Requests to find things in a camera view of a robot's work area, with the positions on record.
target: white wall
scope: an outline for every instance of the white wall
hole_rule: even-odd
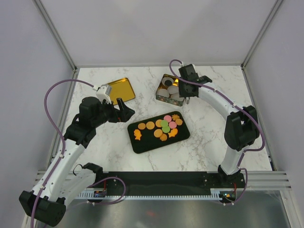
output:
[[[275,165],[287,171],[304,215],[304,1],[284,1],[249,61],[249,84]]]
[[[21,226],[18,201],[30,190],[46,163],[54,130],[44,113],[43,99],[56,81],[72,70],[31,0],[0,1],[0,223]],[[67,85],[50,95],[55,122]]]
[[[275,0],[42,0],[77,66],[241,64]]]

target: gold tray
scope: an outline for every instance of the gold tray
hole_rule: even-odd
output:
[[[110,98],[114,105],[117,105],[117,98],[121,98],[124,102],[135,98],[135,93],[128,78],[124,77],[108,84],[112,87]]]

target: black cable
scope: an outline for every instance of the black cable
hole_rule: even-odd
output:
[[[74,174],[75,176],[77,176],[77,175],[75,174],[75,168],[76,168],[78,165],[80,165],[82,169],[84,168],[84,167],[82,166],[82,164],[77,164],[77,165],[74,167],[74,169],[73,169],[73,174]]]

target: gray floor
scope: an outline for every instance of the gray floor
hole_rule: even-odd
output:
[[[57,228],[289,228],[279,192],[246,192],[235,206],[193,200],[125,200],[68,211]]]

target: tabletop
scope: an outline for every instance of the tabletop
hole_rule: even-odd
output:
[[[196,66],[199,75],[206,75],[230,98],[251,105],[251,100],[240,66]],[[102,85],[127,77],[136,98],[125,104],[135,110],[127,123],[105,123],[97,128],[96,136],[76,164],[95,163],[104,171],[216,171],[224,159],[227,144],[224,139],[225,120],[207,102],[193,97],[189,104],[178,107],[155,99],[155,91],[167,66],[81,68],[78,79]],[[95,96],[91,87],[76,83],[66,128],[78,113],[81,100]],[[142,154],[133,152],[127,126],[172,111],[179,111],[190,131],[190,138]],[[261,145],[258,138],[252,148]],[[249,171],[271,170],[265,149],[248,152],[241,167]]]

